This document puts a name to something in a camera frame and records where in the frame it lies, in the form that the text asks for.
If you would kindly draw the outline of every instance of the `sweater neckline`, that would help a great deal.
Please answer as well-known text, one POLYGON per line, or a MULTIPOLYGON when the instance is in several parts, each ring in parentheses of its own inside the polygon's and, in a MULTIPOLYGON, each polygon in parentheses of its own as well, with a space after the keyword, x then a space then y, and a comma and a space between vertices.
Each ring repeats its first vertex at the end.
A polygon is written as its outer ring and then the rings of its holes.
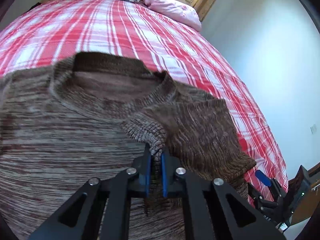
POLYGON ((51 93, 67 108, 100 121, 121 122, 144 107, 172 101, 177 89, 167 72, 151 73, 142 61, 99 52, 80 52, 53 66, 51 93), (75 71, 121 74, 134 78, 160 79, 160 84, 147 96, 130 102, 97 98, 74 83, 75 71))

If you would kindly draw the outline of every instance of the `brown knit sweater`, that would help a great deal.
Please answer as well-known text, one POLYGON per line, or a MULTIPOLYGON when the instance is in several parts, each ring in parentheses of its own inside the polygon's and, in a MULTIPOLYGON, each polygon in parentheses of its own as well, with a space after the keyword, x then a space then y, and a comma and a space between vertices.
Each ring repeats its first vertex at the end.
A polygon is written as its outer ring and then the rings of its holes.
MULTIPOLYGON (((8 74, 0 86, 0 212, 20 240, 89 178, 129 167, 145 143, 155 161, 167 145, 188 170, 247 196, 243 174, 255 161, 241 152, 225 101, 166 72, 89 52, 8 74)), ((181 208, 161 203, 147 217, 132 201, 130 239, 183 238, 181 208)))

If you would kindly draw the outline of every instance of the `screw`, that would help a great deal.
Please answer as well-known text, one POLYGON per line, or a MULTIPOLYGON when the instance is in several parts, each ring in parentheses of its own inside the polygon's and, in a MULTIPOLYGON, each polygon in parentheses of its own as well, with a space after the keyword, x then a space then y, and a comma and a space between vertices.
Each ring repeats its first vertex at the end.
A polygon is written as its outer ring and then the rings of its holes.
POLYGON ((186 174, 186 169, 185 168, 182 168, 182 167, 179 167, 176 169, 176 173, 179 174, 179 175, 183 175, 183 174, 186 174))
POLYGON ((221 178, 216 178, 216 179, 213 180, 213 183, 214 183, 216 186, 221 186, 221 185, 223 185, 224 181, 223 181, 223 179, 221 179, 221 178))
POLYGON ((99 179, 98 178, 91 178, 89 179, 89 184, 91 186, 97 185, 99 183, 99 179))
POLYGON ((136 168, 127 168, 127 173, 129 175, 135 174, 137 172, 136 168))

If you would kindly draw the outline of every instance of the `wall outlet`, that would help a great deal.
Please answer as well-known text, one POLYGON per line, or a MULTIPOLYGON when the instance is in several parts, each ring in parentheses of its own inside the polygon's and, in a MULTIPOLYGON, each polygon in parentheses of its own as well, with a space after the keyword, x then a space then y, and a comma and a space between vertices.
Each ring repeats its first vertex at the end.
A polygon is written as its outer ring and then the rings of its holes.
POLYGON ((315 134, 315 133, 317 132, 317 126, 316 126, 316 124, 314 124, 313 126, 311 126, 310 129, 311 129, 311 133, 312 133, 312 134, 315 134))

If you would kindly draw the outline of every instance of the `plaid bedsheet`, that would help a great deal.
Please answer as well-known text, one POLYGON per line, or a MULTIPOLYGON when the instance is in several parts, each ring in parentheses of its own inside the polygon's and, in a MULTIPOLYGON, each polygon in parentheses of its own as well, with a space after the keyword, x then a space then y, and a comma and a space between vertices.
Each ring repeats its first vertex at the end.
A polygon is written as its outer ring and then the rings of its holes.
POLYGON ((0 75, 50 65, 79 51, 142 60, 180 82, 227 102, 239 142, 257 166, 245 179, 271 199, 257 169, 287 190, 286 166, 246 85, 198 32, 139 4, 120 0, 54 0, 25 13, 0 33, 0 75))

